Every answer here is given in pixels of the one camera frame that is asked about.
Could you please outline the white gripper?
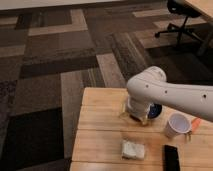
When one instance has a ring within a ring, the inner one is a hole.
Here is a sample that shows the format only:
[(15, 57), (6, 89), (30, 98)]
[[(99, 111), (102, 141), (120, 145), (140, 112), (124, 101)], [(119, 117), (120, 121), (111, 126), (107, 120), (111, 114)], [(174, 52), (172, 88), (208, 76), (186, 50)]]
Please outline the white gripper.
[(140, 118), (142, 126), (149, 125), (149, 119), (147, 116), (150, 111), (150, 104), (148, 102), (139, 102), (131, 97), (128, 97), (126, 102), (126, 111), (127, 112), (122, 112), (119, 117), (129, 118), (131, 115), (135, 118)]

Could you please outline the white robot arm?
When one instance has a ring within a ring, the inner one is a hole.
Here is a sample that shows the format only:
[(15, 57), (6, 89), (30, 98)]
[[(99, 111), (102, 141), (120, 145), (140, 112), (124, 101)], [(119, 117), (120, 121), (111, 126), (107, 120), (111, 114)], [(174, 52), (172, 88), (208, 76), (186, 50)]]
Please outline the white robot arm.
[(151, 104), (159, 104), (213, 122), (213, 86), (169, 83), (160, 67), (151, 66), (131, 77), (126, 90), (124, 111), (141, 121)]

